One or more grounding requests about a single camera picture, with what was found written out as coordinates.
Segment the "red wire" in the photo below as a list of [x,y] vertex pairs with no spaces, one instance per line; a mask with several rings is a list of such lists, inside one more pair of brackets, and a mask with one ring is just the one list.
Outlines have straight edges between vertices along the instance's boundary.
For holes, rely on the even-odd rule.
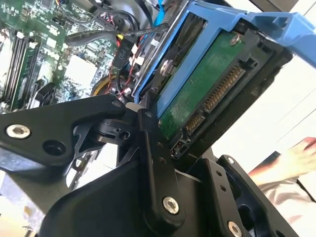
[[115,25],[114,20],[113,20],[113,16],[110,16],[110,22],[112,22],[112,24]]
[[133,59],[133,62],[132,62],[132,64],[130,65],[130,70],[129,70],[129,74],[128,74],[128,79],[127,79],[127,82],[125,83],[125,85],[124,85],[124,87],[123,87],[123,89],[122,89],[122,92],[119,94],[120,96],[123,95],[126,86],[127,86],[127,85],[130,83],[130,81],[132,80],[132,72],[133,72],[133,65],[134,65],[135,59],[136,59],[136,58]]
[[141,36],[141,37],[140,37],[138,46],[140,45],[140,42],[143,40],[143,38],[144,38],[144,36]]

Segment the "silver screw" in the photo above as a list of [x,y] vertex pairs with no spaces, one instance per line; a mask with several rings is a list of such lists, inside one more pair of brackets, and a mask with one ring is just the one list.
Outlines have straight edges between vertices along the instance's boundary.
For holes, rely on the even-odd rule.
[[9,137],[15,139],[25,139],[31,135],[29,128],[21,124],[10,125],[6,128],[6,133]]
[[227,159],[228,159],[230,164],[234,164],[235,163],[235,161],[232,158],[228,157]]
[[145,112],[145,114],[146,114],[148,117],[150,117],[150,118],[153,117],[153,115],[152,115],[151,113],[149,113],[149,112]]
[[116,107],[121,107],[120,103],[117,101],[112,101],[112,105],[114,105]]
[[179,205],[175,199],[172,197],[165,197],[162,200],[163,207],[167,210],[167,212],[171,214],[177,214],[179,212]]
[[235,35],[231,40],[231,46],[235,46],[240,41],[240,34]]
[[229,230],[232,232],[232,234],[235,237],[242,237],[241,230],[240,230],[239,226],[235,222],[229,221],[228,222],[228,228],[229,228]]

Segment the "electronic chip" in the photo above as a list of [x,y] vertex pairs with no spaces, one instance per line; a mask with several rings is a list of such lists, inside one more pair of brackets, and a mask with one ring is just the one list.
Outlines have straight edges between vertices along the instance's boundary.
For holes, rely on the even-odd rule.
[[63,60],[67,61],[68,57],[70,54],[70,50],[69,49],[65,49],[64,54],[63,54]]
[[41,3],[47,8],[50,8],[51,0],[41,0]]
[[54,39],[52,38],[47,38],[47,42],[46,44],[52,48],[55,48],[56,47],[56,44],[57,44],[57,41],[55,41]]
[[21,14],[23,16],[28,16],[29,15],[29,11],[27,9],[23,8],[22,11],[21,11]]
[[84,32],[84,31],[86,31],[87,30],[87,27],[86,26],[84,26],[84,25],[79,25],[78,26],[78,32]]

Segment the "cable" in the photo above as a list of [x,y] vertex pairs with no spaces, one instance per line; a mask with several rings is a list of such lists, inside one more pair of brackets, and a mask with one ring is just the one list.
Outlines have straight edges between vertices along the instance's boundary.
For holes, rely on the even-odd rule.
[[102,38],[109,38],[113,42],[116,42],[117,34],[121,34],[123,36],[139,37],[139,36],[148,35],[150,33],[166,30],[168,28],[169,28],[169,25],[167,23],[163,23],[161,25],[158,25],[149,29],[128,31],[128,32],[101,31],[101,30],[78,32],[78,33],[74,33],[72,35],[66,36],[65,43],[68,46],[81,46],[81,45],[88,44],[90,42],[93,42],[95,40],[99,40]]
[[111,79],[110,77],[106,77],[106,79],[105,79],[104,81],[102,81],[102,79],[100,79],[101,83],[100,83],[99,85],[97,85],[98,82],[95,84],[95,86],[97,85],[97,87],[96,87],[96,88],[93,88],[91,95],[92,95],[92,96],[98,95],[98,94],[100,93],[101,89],[102,89],[106,84],[109,83],[110,79]]
[[130,99],[128,99],[125,95],[124,95],[124,91],[122,90],[122,87],[120,86],[120,74],[121,74],[121,70],[119,70],[117,72],[117,75],[116,75],[116,83],[117,83],[117,90],[118,90],[118,94],[120,96],[122,96],[125,100],[127,100],[128,102],[130,102]]
[[151,27],[148,29],[122,32],[121,35],[123,35],[123,36],[144,36],[144,35],[148,35],[150,33],[156,33],[156,32],[167,30],[167,29],[169,29],[168,23],[162,23],[158,26],[154,26],[154,27]]
[[129,74],[128,74],[128,78],[127,78],[127,81],[122,89],[122,92],[119,94],[119,95],[122,95],[124,93],[124,90],[126,88],[126,86],[130,83],[130,81],[132,80],[132,72],[133,72],[133,69],[134,69],[134,65],[135,65],[135,61],[136,61],[136,57],[135,55],[133,56],[133,61],[130,65],[130,70],[129,70]]
[[152,27],[154,25],[153,24],[153,18],[152,18],[151,13],[148,10],[146,4],[145,4],[145,1],[144,0],[134,0],[134,1],[142,9],[142,11],[144,12],[145,16],[147,17],[147,19],[149,21],[150,26]]
[[65,43],[71,47],[78,47],[93,41],[108,38],[116,43],[117,31],[85,31],[78,32],[65,37]]
[[158,16],[156,18],[156,20],[154,21],[154,26],[157,26],[159,24],[161,24],[161,22],[163,21],[163,17],[164,17],[164,9],[163,9],[163,5],[162,5],[163,0],[158,0],[158,4],[159,4],[159,13]]
[[93,6],[95,6],[98,10],[100,10],[102,12],[107,12],[108,14],[111,14],[111,15],[118,15],[120,18],[128,21],[130,23],[132,30],[139,29],[139,23],[138,23],[136,17],[134,15],[130,14],[129,12],[123,11],[123,10],[113,10],[107,5],[103,5],[105,7],[104,8],[104,7],[100,6],[95,0],[89,0],[89,2]]
[[85,24],[89,24],[91,22],[93,22],[99,15],[99,11],[97,10],[95,15],[90,19],[90,20],[87,20],[87,21],[80,21],[78,19],[74,19],[70,16],[68,16],[68,13],[64,10],[64,8],[62,7],[62,5],[60,4],[60,0],[56,0],[56,3],[59,7],[59,9],[62,11],[63,15],[68,19],[70,20],[71,22],[75,23],[75,24],[79,24],[79,25],[85,25]]

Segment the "finger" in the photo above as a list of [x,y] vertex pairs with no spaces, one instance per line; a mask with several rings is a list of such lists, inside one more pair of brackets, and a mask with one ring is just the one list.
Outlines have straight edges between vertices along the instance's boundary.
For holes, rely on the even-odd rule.
[[292,148],[299,149],[299,150],[303,151],[306,148],[312,146],[314,143],[316,143],[315,137],[306,137]]
[[313,154],[316,152],[316,141],[310,143],[306,148],[305,151],[307,154]]

